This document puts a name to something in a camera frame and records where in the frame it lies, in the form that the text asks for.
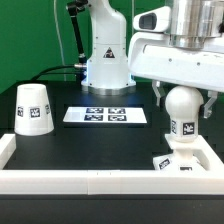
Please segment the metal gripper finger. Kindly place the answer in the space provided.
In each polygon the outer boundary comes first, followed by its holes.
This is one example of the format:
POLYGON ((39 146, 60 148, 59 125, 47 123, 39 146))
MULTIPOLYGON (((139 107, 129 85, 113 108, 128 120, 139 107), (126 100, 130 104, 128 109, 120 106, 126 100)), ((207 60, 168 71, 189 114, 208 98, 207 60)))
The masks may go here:
POLYGON ((208 99, 203 106, 203 117, 205 119, 208 119, 212 115, 212 107, 218 98, 218 92, 209 90, 207 97, 208 99))
POLYGON ((164 104, 165 96, 166 96, 163 82, 158 81, 158 80, 153 80, 152 81, 152 89, 156 96, 156 105, 158 107, 162 107, 164 104))

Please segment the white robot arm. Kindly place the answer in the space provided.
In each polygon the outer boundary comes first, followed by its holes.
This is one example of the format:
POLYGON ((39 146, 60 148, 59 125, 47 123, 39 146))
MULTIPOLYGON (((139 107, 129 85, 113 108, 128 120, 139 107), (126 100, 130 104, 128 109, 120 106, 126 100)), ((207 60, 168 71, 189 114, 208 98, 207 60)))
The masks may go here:
POLYGON ((89 0, 93 51, 87 61, 85 85, 100 94, 124 87, 116 72, 153 81, 204 89, 208 118, 220 92, 224 92, 224 0, 165 0, 163 7, 134 17, 136 33, 125 44, 125 25, 108 0, 89 0))

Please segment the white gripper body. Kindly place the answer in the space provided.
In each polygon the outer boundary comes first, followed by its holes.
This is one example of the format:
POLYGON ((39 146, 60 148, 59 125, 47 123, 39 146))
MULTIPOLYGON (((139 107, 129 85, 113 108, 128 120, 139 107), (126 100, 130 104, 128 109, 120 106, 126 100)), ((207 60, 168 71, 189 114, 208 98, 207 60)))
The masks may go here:
POLYGON ((128 66, 134 76, 224 92, 224 37, 189 50, 172 47, 167 35, 138 32, 131 38, 128 66))

